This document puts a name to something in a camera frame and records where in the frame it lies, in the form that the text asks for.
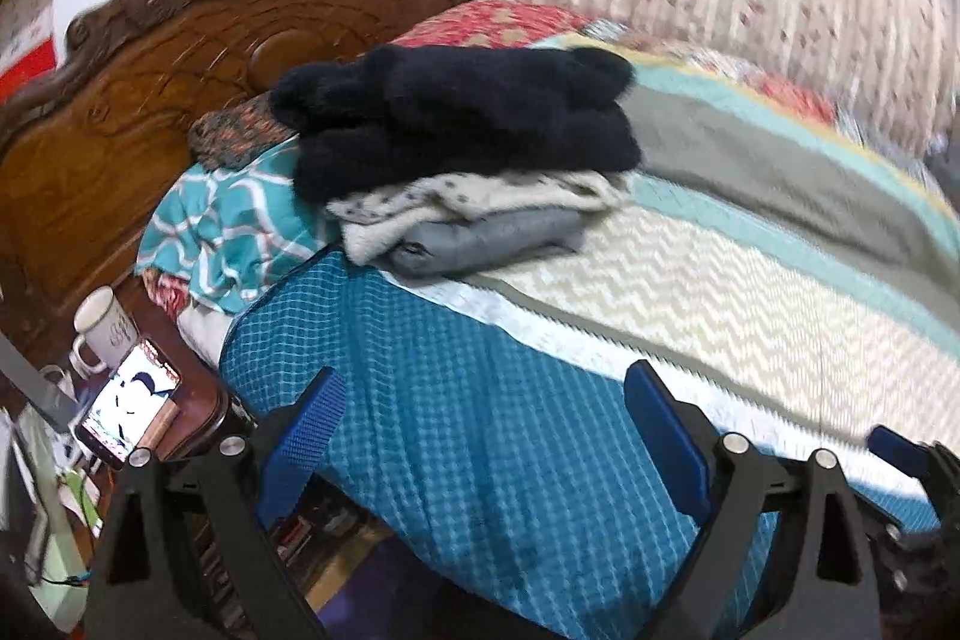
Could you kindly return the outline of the red floral pillow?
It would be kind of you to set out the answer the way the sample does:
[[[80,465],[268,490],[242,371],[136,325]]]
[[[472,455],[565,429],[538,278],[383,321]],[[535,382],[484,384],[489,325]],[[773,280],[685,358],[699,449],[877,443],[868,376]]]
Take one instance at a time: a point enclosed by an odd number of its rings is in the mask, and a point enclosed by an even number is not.
[[[514,0],[473,0],[421,21],[394,39],[402,47],[516,49],[555,34],[577,31],[587,14]]]

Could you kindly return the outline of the striped patterned bedspread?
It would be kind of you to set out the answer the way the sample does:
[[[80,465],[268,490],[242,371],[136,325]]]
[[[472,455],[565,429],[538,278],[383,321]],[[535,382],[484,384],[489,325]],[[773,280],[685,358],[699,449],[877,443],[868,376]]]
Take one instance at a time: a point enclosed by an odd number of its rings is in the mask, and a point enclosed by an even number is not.
[[[716,65],[631,65],[644,167],[578,253],[410,283],[327,250],[220,357],[257,414],[342,375],[317,472],[430,569],[571,638],[631,637],[697,532],[626,411],[635,360],[721,431],[830,448],[912,530],[934,510],[867,432],[958,440],[958,220],[928,172]]]

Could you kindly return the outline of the smartphone with lit screen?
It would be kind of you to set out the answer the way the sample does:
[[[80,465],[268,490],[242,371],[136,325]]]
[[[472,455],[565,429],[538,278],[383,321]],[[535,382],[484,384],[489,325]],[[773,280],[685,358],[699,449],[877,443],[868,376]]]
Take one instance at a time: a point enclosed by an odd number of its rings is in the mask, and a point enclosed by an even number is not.
[[[73,432],[94,455],[119,470],[179,386],[178,370],[153,341],[142,338],[88,399]]]

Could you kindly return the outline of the white dotted folded garment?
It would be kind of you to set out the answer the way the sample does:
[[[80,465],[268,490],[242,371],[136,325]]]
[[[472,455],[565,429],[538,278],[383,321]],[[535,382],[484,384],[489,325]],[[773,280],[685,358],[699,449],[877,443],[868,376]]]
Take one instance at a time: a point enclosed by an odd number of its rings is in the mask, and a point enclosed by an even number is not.
[[[516,209],[601,213],[630,202],[631,184],[631,172],[448,172],[352,193],[327,203],[324,211],[340,224],[348,260],[367,265],[421,223],[471,223]]]

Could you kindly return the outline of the white ceramic mug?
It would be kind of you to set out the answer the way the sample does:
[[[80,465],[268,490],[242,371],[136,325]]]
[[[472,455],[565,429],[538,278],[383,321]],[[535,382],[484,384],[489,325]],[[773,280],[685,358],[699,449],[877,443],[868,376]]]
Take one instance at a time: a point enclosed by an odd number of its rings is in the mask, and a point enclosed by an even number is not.
[[[140,330],[110,286],[89,292],[73,315],[71,369],[82,378],[114,370],[139,342]]]

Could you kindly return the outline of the dark navy fleece garment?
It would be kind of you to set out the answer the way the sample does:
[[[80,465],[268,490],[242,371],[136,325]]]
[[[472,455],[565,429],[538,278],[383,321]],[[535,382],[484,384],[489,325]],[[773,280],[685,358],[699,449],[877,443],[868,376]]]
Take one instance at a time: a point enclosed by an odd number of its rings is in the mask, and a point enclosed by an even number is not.
[[[594,47],[381,46],[288,71],[268,105],[299,138],[296,193],[325,205],[446,172],[635,169],[631,83]]]

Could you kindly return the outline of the wooden bedside table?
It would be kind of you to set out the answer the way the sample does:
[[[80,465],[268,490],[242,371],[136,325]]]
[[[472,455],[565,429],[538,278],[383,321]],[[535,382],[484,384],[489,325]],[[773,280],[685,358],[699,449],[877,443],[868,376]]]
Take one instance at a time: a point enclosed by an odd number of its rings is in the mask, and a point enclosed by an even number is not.
[[[197,448],[202,450],[223,421],[229,417],[229,395],[215,372],[203,362],[194,351],[185,344],[178,328],[161,307],[153,304],[146,295],[142,283],[135,283],[133,278],[121,284],[121,304],[125,312],[132,315],[133,323],[139,328],[140,335],[146,336],[153,342],[163,357],[169,360],[172,369],[176,370],[181,379],[178,388],[172,392],[172,401],[161,408],[160,422],[149,429],[149,436],[145,442],[155,450],[162,459],[181,458],[189,455]],[[47,352],[57,351],[67,364],[67,336],[72,338],[73,326],[68,325],[67,310],[60,312],[57,308],[50,310],[49,333],[46,339],[49,342]],[[70,369],[71,383],[76,398],[82,403],[93,401],[94,392],[99,392],[106,383],[107,374],[99,372],[91,378],[83,378],[78,369]],[[86,464],[90,456],[82,455],[82,445],[53,445],[53,454],[57,461],[57,470],[60,471],[57,481],[60,486],[68,486],[64,482],[69,474],[80,476],[80,466]],[[65,500],[67,494],[60,491]]]

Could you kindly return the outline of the grey folded garment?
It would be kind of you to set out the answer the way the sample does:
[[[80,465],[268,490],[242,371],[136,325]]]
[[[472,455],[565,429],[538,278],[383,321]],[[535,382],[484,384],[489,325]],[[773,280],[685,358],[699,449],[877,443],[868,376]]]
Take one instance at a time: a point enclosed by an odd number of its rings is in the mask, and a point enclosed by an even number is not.
[[[576,253],[586,221],[574,209],[527,208],[485,214],[471,221],[420,223],[387,253],[402,276],[470,275],[511,263]]]

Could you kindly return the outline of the dark floral pillow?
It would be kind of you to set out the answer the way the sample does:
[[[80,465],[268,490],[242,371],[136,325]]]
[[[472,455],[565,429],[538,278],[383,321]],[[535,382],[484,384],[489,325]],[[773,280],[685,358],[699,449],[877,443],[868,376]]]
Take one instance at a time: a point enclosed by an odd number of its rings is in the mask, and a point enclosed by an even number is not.
[[[239,170],[268,149],[296,138],[270,109],[267,92],[228,109],[206,112],[189,128],[187,141],[195,163],[205,170]]]

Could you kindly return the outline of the teal white patterned blanket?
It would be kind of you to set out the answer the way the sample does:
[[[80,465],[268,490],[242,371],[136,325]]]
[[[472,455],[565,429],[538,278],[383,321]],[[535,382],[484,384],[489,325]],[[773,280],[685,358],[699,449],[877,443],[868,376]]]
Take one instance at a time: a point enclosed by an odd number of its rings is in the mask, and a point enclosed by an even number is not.
[[[299,140],[242,169],[187,169],[149,218],[135,271],[185,284],[189,298],[236,315],[338,239],[319,206],[296,196]]]

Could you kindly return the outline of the carved wooden headboard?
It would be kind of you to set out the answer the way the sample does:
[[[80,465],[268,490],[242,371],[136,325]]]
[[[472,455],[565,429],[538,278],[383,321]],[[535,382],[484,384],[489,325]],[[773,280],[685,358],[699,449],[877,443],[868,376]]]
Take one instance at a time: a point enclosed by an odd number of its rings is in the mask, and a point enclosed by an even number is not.
[[[132,268],[206,112],[309,60],[350,60],[466,0],[107,0],[2,106],[2,328],[59,356],[76,305]]]

